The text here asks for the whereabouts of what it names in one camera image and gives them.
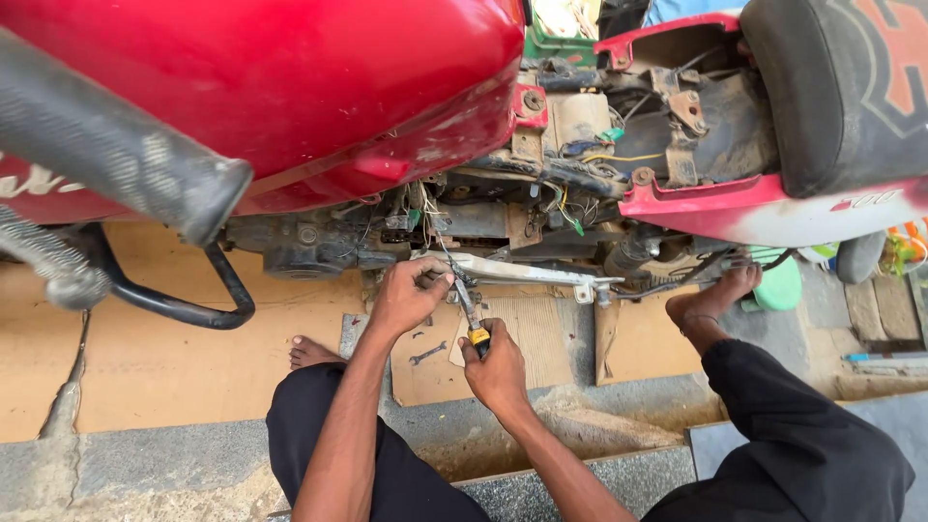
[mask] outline leg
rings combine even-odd
[[[298,336],[291,368],[277,386],[266,422],[271,470],[293,506],[345,362]],[[445,482],[382,419],[376,458],[372,521],[488,520],[473,499]]]
[[[759,278],[759,268],[733,270],[710,289],[667,302],[731,422],[751,441],[715,480],[743,485],[761,476],[808,520],[898,520],[914,474],[895,442],[713,320]]]

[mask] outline anklet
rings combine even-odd
[[[718,325],[718,319],[716,319],[716,318],[714,318],[714,317],[712,317],[712,316],[705,316],[705,315],[689,316],[689,317],[687,317],[687,318],[683,318],[683,324],[680,325],[680,334],[682,334],[682,335],[684,335],[684,336],[686,335],[685,333],[683,333],[683,327],[686,326],[688,320],[694,320],[694,319],[698,319],[698,318],[707,318],[707,319],[711,319],[711,320],[715,321],[715,324],[716,324],[716,325]]]

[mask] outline motorcycle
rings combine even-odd
[[[610,35],[596,68],[524,59],[530,9],[6,6],[0,251],[58,306],[231,329],[254,312],[232,249],[293,281],[436,255],[607,306],[746,245],[771,269],[841,241],[862,281],[928,214],[928,1],[752,0]],[[128,280],[100,225],[126,219],[203,247],[237,308]]]

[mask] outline screwdriver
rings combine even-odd
[[[467,287],[460,278],[455,278],[455,288],[458,289],[461,306],[464,308],[464,315],[467,316],[468,330],[467,337],[470,343],[477,349],[477,355],[480,359],[486,355],[490,349],[490,332],[488,332],[477,320],[477,314],[474,313],[473,303],[470,301],[470,295],[467,293]]]

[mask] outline green crate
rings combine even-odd
[[[541,29],[538,16],[533,13],[535,22],[525,28],[525,56],[527,58],[566,59],[576,66],[596,66],[596,55],[593,54],[592,38],[561,38],[551,36]]]

